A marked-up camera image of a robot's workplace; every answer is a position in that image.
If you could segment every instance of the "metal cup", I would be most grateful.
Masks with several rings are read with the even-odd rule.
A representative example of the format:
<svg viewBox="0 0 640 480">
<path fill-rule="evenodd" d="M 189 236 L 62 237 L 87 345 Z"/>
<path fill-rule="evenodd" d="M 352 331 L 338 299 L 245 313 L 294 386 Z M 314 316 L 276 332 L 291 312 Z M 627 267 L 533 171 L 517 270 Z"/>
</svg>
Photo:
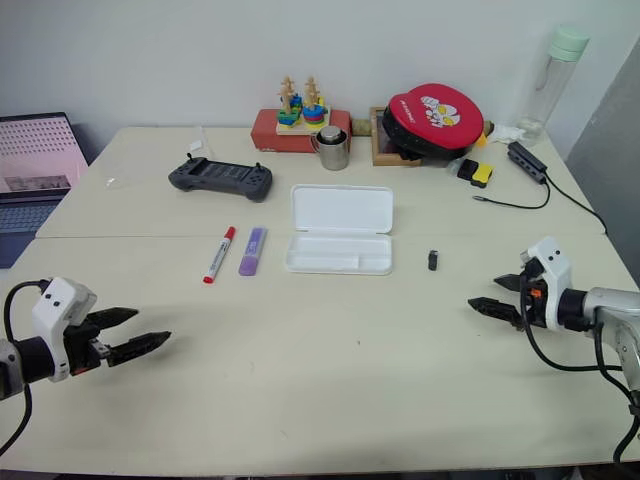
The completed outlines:
<svg viewBox="0 0 640 480">
<path fill-rule="evenodd" d="M 327 170 L 342 170 L 349 163 L 347 134 L 333 125 L 327 125 L 311 135 L 311 145 L 320 155 L 320 162 Z"/>
</svg>

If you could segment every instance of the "game controller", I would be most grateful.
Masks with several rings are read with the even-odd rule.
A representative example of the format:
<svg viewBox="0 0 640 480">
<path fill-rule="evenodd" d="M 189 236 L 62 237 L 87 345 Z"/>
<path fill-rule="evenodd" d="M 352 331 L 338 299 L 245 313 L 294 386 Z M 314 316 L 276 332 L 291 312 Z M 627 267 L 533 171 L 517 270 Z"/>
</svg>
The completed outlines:
<svg viewBox="0 0 640 480">
<path fill-rule="evenodd" d="M 185 192 L 211 190 L 239 193 L 249 200 L 261 202 L 271 188 L 271 170 L 256 163 L 255 167 L 212 162 L 204 157 L 189 159 L 169 174 L 171 184 Z"/>
</svg>

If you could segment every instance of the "laptop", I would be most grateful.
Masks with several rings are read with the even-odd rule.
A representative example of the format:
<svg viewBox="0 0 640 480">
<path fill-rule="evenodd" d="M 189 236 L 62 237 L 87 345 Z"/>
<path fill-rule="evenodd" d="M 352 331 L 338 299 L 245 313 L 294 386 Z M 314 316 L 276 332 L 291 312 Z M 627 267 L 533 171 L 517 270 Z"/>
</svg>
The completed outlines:
<svg viewBox="0 0 640 480">
<path fill-rule="evenodd" d="M 0 268 L 9 268 L 88 168 L 62 113 L 0 117 Z"/>
</svg>

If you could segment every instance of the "plastic bottle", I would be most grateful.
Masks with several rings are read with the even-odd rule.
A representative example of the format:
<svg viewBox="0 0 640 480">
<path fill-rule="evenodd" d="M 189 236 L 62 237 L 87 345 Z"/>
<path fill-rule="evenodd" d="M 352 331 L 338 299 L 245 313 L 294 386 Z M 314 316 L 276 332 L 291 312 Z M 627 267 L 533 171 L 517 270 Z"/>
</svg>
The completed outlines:
<svg viewBox="0 0 640 480">
<path fill-rule="evenodd" d="M 544 66 L 517 124 L 525 131 L 522 137 L 524 145 L 532 146 L 539 140 L 587 43 L 589 37 L 571 27 L 556 29 Z"/>
</svg>

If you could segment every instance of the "green bottle cap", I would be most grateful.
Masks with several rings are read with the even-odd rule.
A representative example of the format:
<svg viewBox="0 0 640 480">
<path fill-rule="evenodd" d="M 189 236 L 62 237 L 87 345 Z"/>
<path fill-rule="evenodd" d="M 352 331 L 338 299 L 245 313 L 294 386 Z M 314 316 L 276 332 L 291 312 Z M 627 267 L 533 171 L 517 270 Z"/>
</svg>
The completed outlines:
<svg viewBox="0 0 640 480">
<path fill-rule="evenodd" d="M 553 34 L 549 55 L 565 62 L 577 62 L 589 43 L 589 37 L 574 28 L 561 26 Z"/>
</svg>

